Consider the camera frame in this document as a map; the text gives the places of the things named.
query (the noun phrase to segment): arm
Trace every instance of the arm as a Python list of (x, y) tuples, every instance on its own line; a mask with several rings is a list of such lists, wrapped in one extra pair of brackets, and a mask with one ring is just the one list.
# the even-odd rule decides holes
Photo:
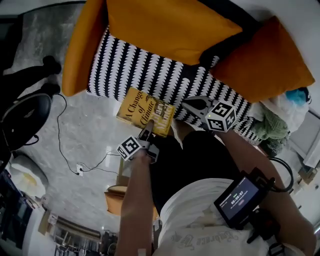
[(137, 156), (121, 208), (119, 240), (116, 256), (136, 256), (138, 249), (151, 255), (153, 199), (151, 192), (150, 158)]
[[(285, 187), (271, 161), (242, 137), (232, 130), (217, 135), (225, 144), (239, 170), (250, 173), (257, 167), (268, 179), (274, 177), (277, 187)], [(314, 254), (316, 237), (313, 226), (301, 215), (287, 192), (270, 191), (259, 206), (268, 210), (280, 224), (281, 229), (277, 237), (279, 242), (297, 247), (306, 256)]]

